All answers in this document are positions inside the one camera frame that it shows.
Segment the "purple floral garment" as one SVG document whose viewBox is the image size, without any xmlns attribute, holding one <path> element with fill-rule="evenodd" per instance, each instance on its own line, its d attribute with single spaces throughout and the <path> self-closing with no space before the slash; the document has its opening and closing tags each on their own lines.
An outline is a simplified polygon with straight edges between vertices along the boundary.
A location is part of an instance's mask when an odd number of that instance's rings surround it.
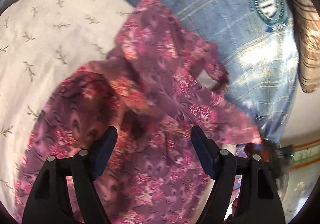
<svg viewBox="0 0 320 224">
<path fill-rule="evenodd" d="M 118 140 L 94 183 L 110 220 L 189 223 L 208 183 L 191 128 L 218 143 L 261 142 L 252 119 L 226 101 L 228 82 L 215 43 L 160 0 L 141 0 L 107 57 L 82 65 L 44 106 L 18 173 L 15 219 L 48 156 L 73 156 L 113 125 Z"/>
</svg>

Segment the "red plastic bag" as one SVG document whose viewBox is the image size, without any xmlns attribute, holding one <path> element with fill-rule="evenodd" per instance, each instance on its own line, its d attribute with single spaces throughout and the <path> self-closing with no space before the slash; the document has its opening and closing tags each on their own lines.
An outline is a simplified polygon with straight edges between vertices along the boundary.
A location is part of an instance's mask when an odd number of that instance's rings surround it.
<svg viewBox="0 0 320 224">
<path fill-rule="evenodd" d="M 247 145 L 245 145 L 244 151 L 249 158 L 254 154 L 258 154 L 263 159 L 263 162 L 269 162 L 268 151 L 262 143 L 248 143 Z"/>
</svg>

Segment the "beige striped blanket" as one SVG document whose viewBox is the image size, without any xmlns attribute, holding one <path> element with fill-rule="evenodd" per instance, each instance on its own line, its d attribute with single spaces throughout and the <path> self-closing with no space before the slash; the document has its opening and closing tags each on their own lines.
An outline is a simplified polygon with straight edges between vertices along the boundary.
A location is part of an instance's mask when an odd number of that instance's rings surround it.
<svg viewBox="0 0 320 224">
<path fill-rule="evenodd" d="M 299 82 L 302 91 L 319 89 L 319 13 L 312 0 L 291 0 L 299 43 Z"/>
</svg>

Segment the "white leaf print pillow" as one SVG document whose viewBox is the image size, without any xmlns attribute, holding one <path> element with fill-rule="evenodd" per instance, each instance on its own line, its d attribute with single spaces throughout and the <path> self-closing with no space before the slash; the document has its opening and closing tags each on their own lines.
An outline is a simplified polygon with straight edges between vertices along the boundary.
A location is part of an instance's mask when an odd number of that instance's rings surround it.
<svg viewBox="0 0 320 224">
<path fill-rule="evenodd" d="M 9 213 L 29 134 L 51 93 L 105 57 L 132 11 L 125 0 L 19 0 L 1 15 L 1 203 Z"/>
</svg>

